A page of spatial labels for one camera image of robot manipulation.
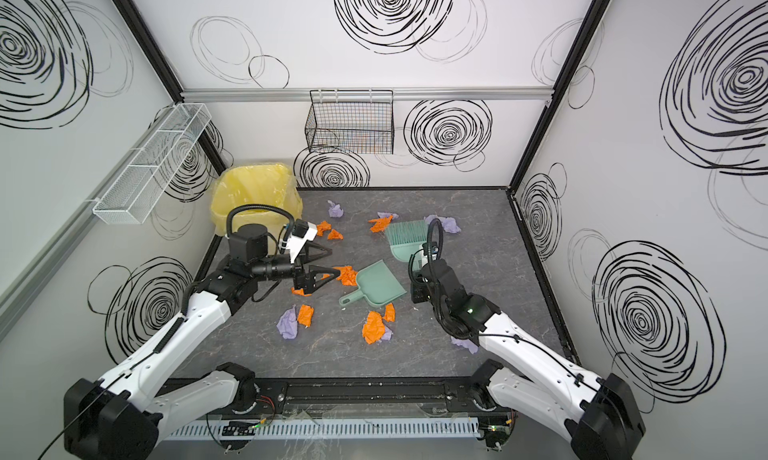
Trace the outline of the mint green hand brush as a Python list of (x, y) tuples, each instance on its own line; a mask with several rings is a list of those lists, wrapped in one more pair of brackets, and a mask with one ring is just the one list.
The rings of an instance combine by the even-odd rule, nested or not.
[(424, 220), (391, 223), (384, 234), (394, 259), (407, 263), (427, 241), (427, 229)]

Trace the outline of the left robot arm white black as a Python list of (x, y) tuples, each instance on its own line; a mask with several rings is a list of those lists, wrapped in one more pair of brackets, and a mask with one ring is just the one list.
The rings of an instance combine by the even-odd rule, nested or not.
[(315, 243), (317, 225), (268, 205), (246, 204), (225, 223), (229, 254), (186, 291), (173, 319), (97, 381), (81, 379), (64, 396), (64, 449), (80, 459), (145, 459), (170, 434), (222, 408), (249, 414), (261, 395), (254, 373), (228, 362), (175, 390), (171, 374), (261, 283), (290, 280), (309, 295), (339, 277), (317, 260), (331, 250)]

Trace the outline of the mint green dustpan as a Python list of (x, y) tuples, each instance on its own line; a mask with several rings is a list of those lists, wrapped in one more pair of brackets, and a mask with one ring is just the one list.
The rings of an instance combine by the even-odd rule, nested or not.
[(383, 260), (360, 270), (356, 283), (356, 290), (339, 299), (340, 307), (346, 308), (354, 302), (365, 300), (370, 307), (380, 308), (406, 294), (405, 288)]

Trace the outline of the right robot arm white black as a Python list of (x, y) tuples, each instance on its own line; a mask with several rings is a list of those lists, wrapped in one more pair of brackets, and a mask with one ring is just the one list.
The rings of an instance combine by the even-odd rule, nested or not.
[(602, 377), (557, 354), (516, 324), (495, 303), (470, 293), (443, 259), (439, 219), (412, 261), (413, 286), (423, 290), (440, 327), (498, 357), (481, 388), (493, 405), (515, 410), (566, 440), (580, 459), (630, 459), (646, 433), (628, 383)]

